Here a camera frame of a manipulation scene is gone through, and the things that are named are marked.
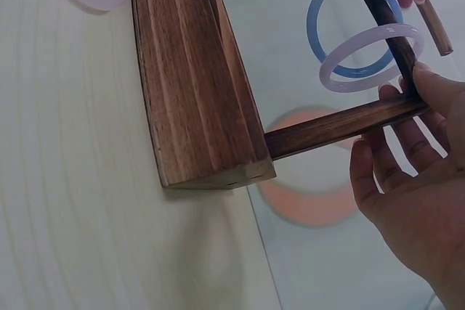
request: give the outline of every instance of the wooden stand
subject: wooden stand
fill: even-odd
[[[365,0],[379,25],[385,0]],[[264,134],[223,0],[133,0],[147,117],[161,182],[232,189],[275,176],[272,160],[362,134],[426,110],[415,55],[388,39],[407,94]]]

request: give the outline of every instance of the wooden post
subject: wooden post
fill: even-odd
[[[223,0],[132,0],[161,182],[232,189],[275,176]]]

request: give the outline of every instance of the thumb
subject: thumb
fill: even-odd
[[[445,118],[449,116],[452,103],[465,92],[465,83],[446,79],[421,62],[413,68],[413,81],[421,98]]]

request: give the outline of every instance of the blue bangle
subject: blue bangle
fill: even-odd
[[[312,48],[313,53],[318,58],[318,60],[323,63],[327,54],[323,50],[320,39],[318,38],[318,12],[320,11],[321,4],[324,0],[312,0],[308,8],[307,13],[307,37]],[[394,15],[399,23],[403,23],[402,10],[397,0],[386,0],[391,10],[394,12]],[[384,54],[377,62],[373,63],[364,68],[348,68],[341,65],[338,65],[334,72],[340,76],[345,76],[346,78],[366,78],[372,76],[385,67],[392,61],[392,53],[390,50]]]

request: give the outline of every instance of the white surface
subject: white surface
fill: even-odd
[[[0,0],[0,309],[279,309],[246,191],[168,200],[130,3]]]
[[[376,98],[376,90],[336,94],[320,85],[320,63],[305,32],[310,1],[225,0],[266,128],[293,110],[346,109]],[[465,0],[432,2],[453,40],[453,55],[439,57],[415,7],[405,13],[405,22],[425,36],[421,60],[449,78],[463,79]],[[319,19],[320,38],[327,51],[376,25],[362,0],[326,0]],[[367,65],[386,49],[385,43],[378,43],[344,63]],[[391,131],[389,141],[396,145]],[[395,153],[411,172],[398,145]],[[276,168],[279,182],[296,192],[331,195],[335,187],[349,181],[349,150],[328,146],[278,161]],[[250,187],[249,192],[284,310],[427,307],[432,295],[429,286],[395,259],[379,233],[359,213],[330,227],[301,227],[276,215],[257,187]],[[437,300],[432,306],[440,309]]]

